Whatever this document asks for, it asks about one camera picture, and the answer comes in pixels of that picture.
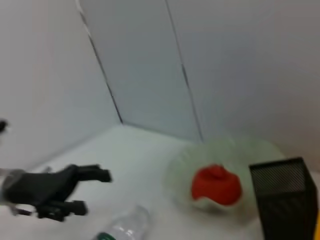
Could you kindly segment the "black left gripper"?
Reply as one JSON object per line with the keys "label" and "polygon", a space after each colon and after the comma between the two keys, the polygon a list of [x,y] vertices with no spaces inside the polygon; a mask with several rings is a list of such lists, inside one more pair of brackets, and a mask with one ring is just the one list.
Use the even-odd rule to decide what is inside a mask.
{"label": "black left gripper", "polygon": [[77,184],[83,181],[112,182],[108,169],[100,165],[69,165],[56,172],[26,172],[18,168],[4,169],[4,205],[37,208],[39,219],[64,222],[70,215],[86,216],[84,201],[67,201]]}

